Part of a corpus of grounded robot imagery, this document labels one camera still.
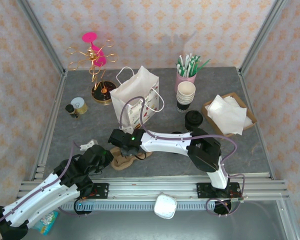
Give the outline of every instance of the pink pen holder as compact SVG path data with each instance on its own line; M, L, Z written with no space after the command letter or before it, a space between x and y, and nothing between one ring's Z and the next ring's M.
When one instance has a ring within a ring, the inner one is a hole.
M195 80L196 80L196 76L197 76L197 74L192 77L184 77L184 76L180 76L179 73L177 72L176 79L175 79L175 85L174 85L175 93L177 93L177 91L178 91L178 85L182 82L188 81L188 82L191 82L194 84Z

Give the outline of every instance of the floral wallpaper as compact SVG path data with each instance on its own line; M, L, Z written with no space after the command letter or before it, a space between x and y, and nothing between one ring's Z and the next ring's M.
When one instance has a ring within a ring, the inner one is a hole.
M0 205L30 176L60 74L16 0L0 1Z
M275 175L300 225L300 0L291 0L244 76Z
M67 55L89 45L81 40L96 32L96 45L119 60L106 68L174 67L182 53L211 59L209 67L240 67L275 0L29 0L63 67L82 60Z

